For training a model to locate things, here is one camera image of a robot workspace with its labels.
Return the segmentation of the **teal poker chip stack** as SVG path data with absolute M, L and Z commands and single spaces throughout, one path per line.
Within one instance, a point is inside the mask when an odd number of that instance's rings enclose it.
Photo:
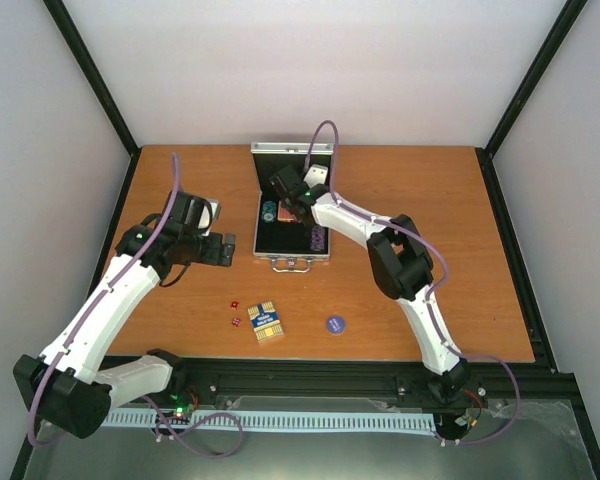
M 264 212 L 261 216 L 261 219 L 265 223 L 273 223 L 276 220 L 276 215 L 272 212 Z
M 262 212 L 264 214 L 275 214 L 277 212 L 277 203 L 275 201 L 265 201 L 262 204 Z

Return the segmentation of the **purple poker chip stack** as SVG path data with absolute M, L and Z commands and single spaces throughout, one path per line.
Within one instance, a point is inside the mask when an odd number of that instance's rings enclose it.
M 324 255 L 328 251 L 328 230 L 318 225 L 313 226 L 309 246 L 313 253 Z

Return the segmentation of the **blue playing card box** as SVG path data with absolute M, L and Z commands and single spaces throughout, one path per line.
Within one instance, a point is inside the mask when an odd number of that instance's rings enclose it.
M 256 340 L 259 343 L 284 334 L 279 314 L 272 301 L 265 301 L 248 307 L 247 314 Z

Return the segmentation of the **red playing card deck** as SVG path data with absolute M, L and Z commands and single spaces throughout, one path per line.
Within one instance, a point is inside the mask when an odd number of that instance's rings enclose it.
M 296 216 L 280 201 L 278 203 L 277 220 L 282 223 L 298 223 Z

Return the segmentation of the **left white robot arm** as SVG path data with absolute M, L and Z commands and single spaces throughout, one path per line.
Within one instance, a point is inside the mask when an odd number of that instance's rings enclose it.
M 24 355 L 16 362 L 14 378 L 33 418 L 84 439 L 111 410 L 144 395 L 170 403 L 186 396 L 184 362 L 163 349 L 109 369 L 101 364 L 135 308 L 173 266 L 228 267 L 235 246 L 232 234 L 156 234 L 147 225 L 127 230 L 102 280 L 69 325 L 38 357 Z

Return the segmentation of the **aluminium poker case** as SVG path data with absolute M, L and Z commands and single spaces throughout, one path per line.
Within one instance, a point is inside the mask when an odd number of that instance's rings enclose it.
M 307 273 L 330 258 L 331 235 L 292 196 L 328 183 L 333 146 L 259 141 L 251 144 L 251 155 L 260 189 L 254 256 L 268 260 L 276 273 Z

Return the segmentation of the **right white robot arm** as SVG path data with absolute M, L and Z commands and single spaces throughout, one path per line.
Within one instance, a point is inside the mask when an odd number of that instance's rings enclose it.
M 428 389 L 439 405 L 456 401 L 469 379 L 437 303 L 433 279 L 435 249 L 410 217 L 367 211 L 331 192 L 324 184 L 271 182 L 285 208 L 307 226 L 334 230 L 364 247 L 378 289 L 400 306 L 430 372 Z

